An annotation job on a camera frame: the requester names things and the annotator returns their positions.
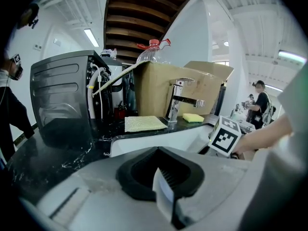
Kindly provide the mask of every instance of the black countertop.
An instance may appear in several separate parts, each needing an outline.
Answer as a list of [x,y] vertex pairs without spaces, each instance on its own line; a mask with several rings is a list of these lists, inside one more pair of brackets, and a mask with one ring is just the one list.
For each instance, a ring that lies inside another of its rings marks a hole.
[[202,124],[187,123],[178,117],[176,124],[165,129],[125,133],[123,119],[54,119],[17,150],[6,171],[12,179],[11,185],[35,205],[48,190],[72,173],[91,162],[108,158],[115,140],[214,126],[217,120],[215,115],[206,115]]

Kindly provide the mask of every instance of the cardboard box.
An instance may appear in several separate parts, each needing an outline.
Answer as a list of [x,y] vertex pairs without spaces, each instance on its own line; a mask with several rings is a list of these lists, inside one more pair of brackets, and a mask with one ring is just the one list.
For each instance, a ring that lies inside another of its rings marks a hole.
[[143,62],[124,70],[117,78],[108,81],[100,90],[112,85],[122,76],[133,71],[135,93],[139,116],[164,117],[166,114],[169,81],[178,78],[192,78],[195,81],[184,86],[182,96],[205,101],[205,107],[195,108],[191,104],[181,103],[179,115],[210,113],[218,96],[222,81],[232,73],[233,68],[221,64],[191,61],[184,67],[170,64]]

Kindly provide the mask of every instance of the ceiling light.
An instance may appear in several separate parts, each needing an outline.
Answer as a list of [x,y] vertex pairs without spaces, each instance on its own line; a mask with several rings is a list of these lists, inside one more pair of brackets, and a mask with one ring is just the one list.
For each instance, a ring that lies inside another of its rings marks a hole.
[[298,61],[298,62],[303,63],[303,64],[307,61],[307,59],[305,57],[295,55],[295,54],[287,52],[287,51],[279,51],[278,55],[285,57],[285,58],[289,58],[289,59]]
[[99,47],[92,31],[90,28],[84,29],[85,33],[87,34],[88,38],[90,39],[91,43],[94,45],[94,47]]
[[277,88],[277,87],[272,87],[272,86],[270,86],[270,85],[265,85],[265,86],[268,87],[268,88],[271,88],[271,89],[274,89],[274,90],[283,92],[283,90],[281,90],[281,89],[279,89],[279,88]]

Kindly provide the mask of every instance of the yellow sponge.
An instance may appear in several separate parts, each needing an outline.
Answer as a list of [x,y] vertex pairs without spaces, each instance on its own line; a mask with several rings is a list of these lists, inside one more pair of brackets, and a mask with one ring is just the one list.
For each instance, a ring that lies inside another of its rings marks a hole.
[[203,122],[204,118],[196,114],[183,114],[184,120],[187,122]]

